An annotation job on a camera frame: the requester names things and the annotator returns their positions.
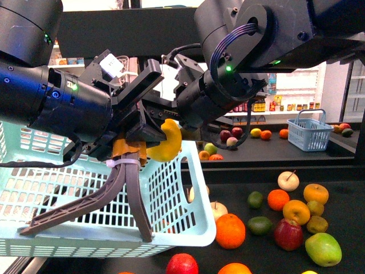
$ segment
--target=lime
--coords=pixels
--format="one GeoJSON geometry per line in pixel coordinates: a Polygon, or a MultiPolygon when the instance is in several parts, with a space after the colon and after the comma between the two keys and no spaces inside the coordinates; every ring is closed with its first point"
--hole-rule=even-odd
{"type": "Polygon", "coordinates": [[[259,209],[262,205],[263,196],[260,192],[254,191],[247,198],[247,203],[249,204],[249,208],[259,209]]]}
{"type": "Polygon", "coordinates": [[[251,136],[254,138],[259,138],[261,136],[261,130],[259,128],[252,129],[251,136]]]}
{"type": "Polygon", "coordinates": [[[264,216],[253,217],[247,223],[251,233],[256,236],[263,236],[269,233],[273,223],[264,216]]]}

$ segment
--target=red apple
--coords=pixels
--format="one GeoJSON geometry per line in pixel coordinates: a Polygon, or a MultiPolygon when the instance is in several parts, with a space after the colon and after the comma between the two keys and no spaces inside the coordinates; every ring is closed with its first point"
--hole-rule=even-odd
{"type": "Polygon", "coordinates": [[[232,137],[232,134],[229,132],[229,130],[222,130],[220,133],[220,138],[223,143],[227,142],[228,138],[232,137]]]}
{"type": "Polygon", "coordinates": [[[227,139],[227,146],[234,146],[238,142],[236,137],[229,137],[227,139]]]}
{"type": "Polygon", "coordinates": [[[234,127],[231,130],[231,133],[232,133],[233,137],[236,137],[237,139],[239,139],[244,134],[244,131],[240,127],[234,127]]]}
{"type": "Polygon", "coordinates": [[[179,253],[172,256],[166,274],[198,274],[198,263],[190,254],[179,253]]]}
{"type": "Polygon", "coordinates": [[[296,221],[284,218],[274,230],[274,239],[281,248],[293,251],[303,244],[302,227],[296,221]]]}

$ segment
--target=white wall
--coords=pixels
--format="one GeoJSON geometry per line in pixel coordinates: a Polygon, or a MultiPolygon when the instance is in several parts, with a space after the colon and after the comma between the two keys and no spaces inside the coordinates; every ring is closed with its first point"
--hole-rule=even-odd
{"type": "Polygon", "coordinates": [[[90,11],[116,9],[115,0],[62,0],[63,11],[90,11]]]}
{"type": "Polygon", "coordinates": [[[339,62],[327,65],[321,108],[326,110],[327,122],[338,122],[342,108],[348,65],[339,62]]]}

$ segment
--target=green apple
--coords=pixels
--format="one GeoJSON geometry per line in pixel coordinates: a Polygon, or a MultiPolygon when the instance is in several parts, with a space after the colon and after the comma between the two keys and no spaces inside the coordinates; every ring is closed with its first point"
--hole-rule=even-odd
{"type": "Polygon", "coordinates": [[[212,143],[207,143],[204,150],[209,152],[209,155],[212,156],[213,154],[217,154],[218,148],[212,143]]]}
{"type": "Polygon", "coordinates": [[[332,267],[342,259],[341,247],[330,234],[316,233],[306,240],[305,246],[313,262],[321,267],[332,267]]]}

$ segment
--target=yellow apple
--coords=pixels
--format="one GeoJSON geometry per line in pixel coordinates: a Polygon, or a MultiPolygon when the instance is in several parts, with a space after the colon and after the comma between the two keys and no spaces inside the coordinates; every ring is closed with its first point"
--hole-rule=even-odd
{"type": "MultiPolygon", "coordinates": [[[[206,186],[206,191],[208,192],[208,195],[209,195],[209,187],[206,186]]],[[[194,193],[194,188],[192,187],[190,190],[189,190],[189,203],[191,203],[192,201],[194,201],[194,198],[195,198],[195,193],[194,193]]]]}
{"type": "Polygon", "coordinates": [[[219,202],[211,202],[210,206],[213,211],[214,221],[217,221],[219,217],[228,214],[228,210],[225,207],[225,205],[219,203],[219,202]]]}
{"type": "Polygon", "coordinates": [[[293,191],[299,186],[299,178],[291,171],[284,171],[278,177],[278,184],[282,190],[293,191]]]}

